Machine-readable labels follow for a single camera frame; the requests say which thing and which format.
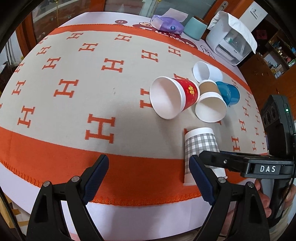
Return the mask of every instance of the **table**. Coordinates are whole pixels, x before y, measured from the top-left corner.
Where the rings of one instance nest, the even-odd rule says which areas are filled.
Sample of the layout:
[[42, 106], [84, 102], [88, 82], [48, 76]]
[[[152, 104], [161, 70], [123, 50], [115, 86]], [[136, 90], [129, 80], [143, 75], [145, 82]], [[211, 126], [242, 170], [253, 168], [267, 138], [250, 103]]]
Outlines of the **table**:
[[[199, 60], [238, 87], [239, 103], [219, 123], [200, 121], [193, 107], [161, 119], [149, 102], [152, 81], [194, 80]], [[197, 187], [182, 184], [184, 132], [207, 126], [220, 150], [266, 152], [260, 114], [238, 68], [203, 40], [156, 31], [148, 18], [130, 14], [84, 13], [55, 29], [20, 64], [0, 105], [0, 184], [29, 213], [44, 181], [68, 181], [107, 153], [109, 171], [87, 205], [106, 240], [150, 240], [202, 225], [210, 206]]]

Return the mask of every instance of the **wooden cabinet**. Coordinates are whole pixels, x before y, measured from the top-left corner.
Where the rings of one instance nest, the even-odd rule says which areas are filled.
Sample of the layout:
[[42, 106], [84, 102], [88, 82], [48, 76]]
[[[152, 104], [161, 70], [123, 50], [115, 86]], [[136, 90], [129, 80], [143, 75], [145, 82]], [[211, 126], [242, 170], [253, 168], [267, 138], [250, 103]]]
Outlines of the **wooden cabinet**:
[[276, 79], [263, 58], [256, 54], [240, 67], [240, 71], [250, 86], [259, 110], [269, 95], [281, 94], [288, 98], [296, 117], [296, 64]]

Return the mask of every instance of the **metal bolt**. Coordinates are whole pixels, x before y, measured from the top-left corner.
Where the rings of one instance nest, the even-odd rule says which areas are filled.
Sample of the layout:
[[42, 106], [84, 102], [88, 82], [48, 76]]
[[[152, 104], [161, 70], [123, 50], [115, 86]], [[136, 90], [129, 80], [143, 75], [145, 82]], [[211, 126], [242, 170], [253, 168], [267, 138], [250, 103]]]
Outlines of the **metal bolt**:
[[76, 182], [79, 181], [79, 179], [80, 179], [79, 176], [74, 176], [74, 177], [71, 178], [71, 181], [76, 183]]
[[248, 182], [247, 184], [250, 188], [253, 188], [255, 186], [254, 183], [252, 183], [252, 182]]
[[44, 187], [48, 187], [50, 185], [50, 181], [45, 181], [44, 183], [43, 183], [43, 186]]
[[226, 182], [226, 179], [223, 178], [223, 177], [219, 177], [219, 178], [218, 178], [218, 182], [220, 182], [220, 183], [225, 183], [225, 182]]

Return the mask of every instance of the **blue plastic cup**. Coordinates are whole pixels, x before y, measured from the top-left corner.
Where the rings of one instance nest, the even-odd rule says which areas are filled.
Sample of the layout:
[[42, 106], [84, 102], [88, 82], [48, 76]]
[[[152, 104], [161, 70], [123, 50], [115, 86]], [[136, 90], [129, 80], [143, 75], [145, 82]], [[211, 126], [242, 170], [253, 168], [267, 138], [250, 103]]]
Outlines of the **blue plastic cup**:
[[234, 85], [221, 81], [217, 81], [216, 84], [227, 106], [234, 105], [239, 102], [239, 90]]

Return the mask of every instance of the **brown cup sleeve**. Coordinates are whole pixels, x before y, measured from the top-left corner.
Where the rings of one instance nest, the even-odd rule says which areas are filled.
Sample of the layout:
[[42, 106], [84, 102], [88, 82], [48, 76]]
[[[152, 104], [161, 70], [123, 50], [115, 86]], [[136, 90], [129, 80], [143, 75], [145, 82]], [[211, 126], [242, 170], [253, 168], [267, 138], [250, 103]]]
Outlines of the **brown cup sleeve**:
[[210, 81], [201, 83], [199, 85], [199, 89], [200, 89], [200, 95], [202, 95], [206, 92], [216, 92], [219, 95], [221, 95], [221, 93], [218, 89], [218, 86]]

